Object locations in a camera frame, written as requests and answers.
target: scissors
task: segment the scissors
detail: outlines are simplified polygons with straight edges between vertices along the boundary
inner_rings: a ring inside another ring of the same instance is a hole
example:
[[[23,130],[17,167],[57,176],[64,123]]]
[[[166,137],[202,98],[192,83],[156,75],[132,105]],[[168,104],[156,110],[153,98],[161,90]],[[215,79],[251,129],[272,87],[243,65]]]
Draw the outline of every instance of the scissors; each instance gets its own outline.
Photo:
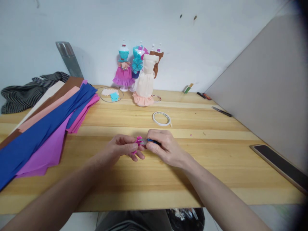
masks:
[[[158,144],[159,146],[161,146],[161,143],[159,143],[158,141],[155,140],[151,140],[151,139],[141,139],[141,145],[146,145],[148,142],[153,142],[155,144]]]

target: pink dress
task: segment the pink dress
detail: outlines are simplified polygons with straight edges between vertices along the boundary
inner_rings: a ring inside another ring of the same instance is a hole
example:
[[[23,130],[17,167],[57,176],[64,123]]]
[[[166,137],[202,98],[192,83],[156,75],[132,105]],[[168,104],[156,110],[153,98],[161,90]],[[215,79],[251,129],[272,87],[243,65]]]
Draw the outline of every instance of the pink dress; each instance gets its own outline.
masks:
[[[113,82],[119,86],[131,86],[135,82],[135,80],[132,78],[131,68],[128,66],[126,70],[123,70],[122,66],[119,66]]]

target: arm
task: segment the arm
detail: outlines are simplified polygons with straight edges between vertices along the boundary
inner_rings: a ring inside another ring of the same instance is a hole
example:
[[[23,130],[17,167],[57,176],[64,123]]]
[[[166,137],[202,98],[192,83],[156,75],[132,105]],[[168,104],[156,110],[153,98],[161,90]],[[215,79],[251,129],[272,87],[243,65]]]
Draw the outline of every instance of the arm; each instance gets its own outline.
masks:
[[[162,144],[147,143],[147,149],[165,163],[181,168],[204,206],[224,231],[270,230],[266,224],[227,186],[181,149],[171,132],[151,129],[147,138]]]
[[[83,167],[64,178],[15,216],[2,231],[60,230],[79,202],[96,183],[98,175],[111,168],[121,155],[137,150],[135,138],[116,135],[104,150],[90,158]],[[137,150],[137,156],[144,155]]]

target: wooden table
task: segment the wooden table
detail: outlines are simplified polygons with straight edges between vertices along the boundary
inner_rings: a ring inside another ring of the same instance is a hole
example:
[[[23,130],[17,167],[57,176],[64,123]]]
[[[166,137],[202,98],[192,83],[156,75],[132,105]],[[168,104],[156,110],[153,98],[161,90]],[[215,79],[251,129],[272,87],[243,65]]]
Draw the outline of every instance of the wooden table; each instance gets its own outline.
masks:
[[[302,193],[270,167],[249,145],[264,144],[235,118],[212,109],[214,101],[196,93],[155,90],[161,102],[138,107],[132,93],[116,103],[99,100],[88,112],[78,134],[68,135],[58,166],[45,176],[14,179],[0,192],[0,214],[17,213],[61,178],[79,168],[116,134],[145,136],[150,128],[168,129],[201,165],[218,177],[247,204],[299,203]],[[152,120],[167,113],[173,127]],[[0,141],[27,114],[0,116]],[[77,211],[140,210],[199,207],[201,203],[181,171],[146,151],[145,160],[123,156],[101,177]]]

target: teal paper fan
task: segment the teal paper fan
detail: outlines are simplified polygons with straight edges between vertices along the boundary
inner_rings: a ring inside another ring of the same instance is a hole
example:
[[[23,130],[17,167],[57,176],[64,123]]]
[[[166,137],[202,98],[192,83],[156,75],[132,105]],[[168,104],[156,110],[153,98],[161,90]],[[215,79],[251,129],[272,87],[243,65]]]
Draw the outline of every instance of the teal paper fan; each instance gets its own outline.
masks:
[[[141,58],[134,58],[132,63],[132,68],[135,74],[137,74],[138,71],[141,71],[143,68],[143,61]]]

